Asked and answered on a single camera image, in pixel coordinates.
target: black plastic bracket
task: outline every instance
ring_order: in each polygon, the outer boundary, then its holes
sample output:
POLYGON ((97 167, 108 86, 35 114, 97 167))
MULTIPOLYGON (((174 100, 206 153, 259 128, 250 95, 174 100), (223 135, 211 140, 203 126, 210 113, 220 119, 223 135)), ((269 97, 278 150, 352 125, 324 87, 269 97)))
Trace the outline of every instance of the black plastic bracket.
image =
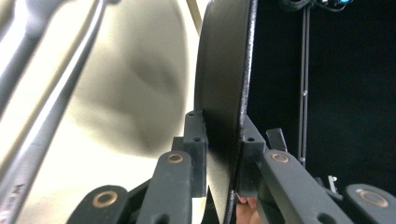
POLYGON ((346 188, 347 198, 370 223, 391 224, 396 221, 396 198, 382 189, 364 184, 346 188))
POLYGON ((257 185, 260 180, 256 158, 262 157, 267 148, 265 140, 248 116, 245 118, 245 130, 242 138, 243 154, 240 159, 236 192, 244 198, 257 197, 257 185))
POLYGON ((289 153, 267 150, 258 165, 286 223, 353 223, 289 153))
POLYGON ((183 147, 192 159, 192 197, 206 197, 207 136, 201 110, 186 114, 183 147))
POLYGON ((191 157, 171 151, 158 159, 137 224, 191 223, 191 157))
POLYGON ((102 186, 84 197, 67 223, 127 223, 130 213, 131 207, 126 189, 119 186, 102 186))

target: screw hole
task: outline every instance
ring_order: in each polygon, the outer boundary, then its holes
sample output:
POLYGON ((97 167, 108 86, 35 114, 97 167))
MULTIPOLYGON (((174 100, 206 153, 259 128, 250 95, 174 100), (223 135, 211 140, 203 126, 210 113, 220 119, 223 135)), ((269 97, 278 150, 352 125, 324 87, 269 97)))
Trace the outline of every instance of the screw hole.
POLYGON ((318 220, 322 224, 336 224, 334 218, 324 213, 319 214, 318 220))

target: black disc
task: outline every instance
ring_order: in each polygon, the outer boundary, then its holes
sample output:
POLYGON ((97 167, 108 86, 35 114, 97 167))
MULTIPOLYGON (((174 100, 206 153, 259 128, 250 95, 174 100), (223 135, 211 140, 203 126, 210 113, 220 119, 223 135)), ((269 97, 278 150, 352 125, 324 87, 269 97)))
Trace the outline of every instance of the black disc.
POLYGON ((209 140, 207 180, 220 223, 229 223, 248 103, 257 0, 216 0, 206 9, 194 109, 209 140))

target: metal rod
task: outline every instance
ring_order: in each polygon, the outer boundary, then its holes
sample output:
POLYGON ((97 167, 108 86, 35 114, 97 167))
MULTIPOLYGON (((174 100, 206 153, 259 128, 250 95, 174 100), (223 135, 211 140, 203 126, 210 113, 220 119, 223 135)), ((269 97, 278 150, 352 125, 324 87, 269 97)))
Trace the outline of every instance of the metal rod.
POLYGON ((0 164, 0 222, 15 223, 98 33, 106 0, 96 0, 81 35, 28 134, 0 164))
POLYGON ((50 17, 63 1, 15 1, 13 18, 0 36, 0 118, 50 17))
POLYGON ((302 37, 302 62, 300 82, 300 119, 299 119, 299 144, 298 160, 305 167, 306 160, 306 129, 308 118, 308 73, 309 73, 309 25, 310 6, 303 12, 303 37, 302 37))

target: black cable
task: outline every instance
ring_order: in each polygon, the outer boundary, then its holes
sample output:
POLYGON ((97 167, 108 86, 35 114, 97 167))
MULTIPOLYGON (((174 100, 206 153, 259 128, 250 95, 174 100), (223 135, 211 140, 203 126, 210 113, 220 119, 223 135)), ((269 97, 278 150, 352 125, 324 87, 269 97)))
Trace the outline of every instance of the black cable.
POLYGON ((334 7, 327 7, 327 6, 325 6, 325 5, 321 4, 321 3, 317 3, 317 2, 315 2, 314 5, 317 6, 317 7, 324 8, 324 9, 330 11, 330 12, 340 12, 340 11, 344 10, 344 8, 346 8, 346 6, 347 6, 347 4, 345 4, 345 5, 343 5, 340 8, 334 8, 334 7))
POLYGON ((347 4, 344 4, 340 8, 335 8, 335 7, 327 7, 326 5, 323 5, 321 3, 318 3, 317 0, 300 0, 300 1, 293 1, 293 0, 278 0, 280 7, 285 10, 285 11, 298 11, 305 7, 308 4, 312 4, 318 7, 321 7, 323 9, 326 9, 330 12, 340 12, 344 10, 344 8, 347 6, 347 4))
POLYGON ((298 11, 308 5, 312 0, 300 0, 298 2, 292 0, 279 0, 280 7, 285 11, 298 11))

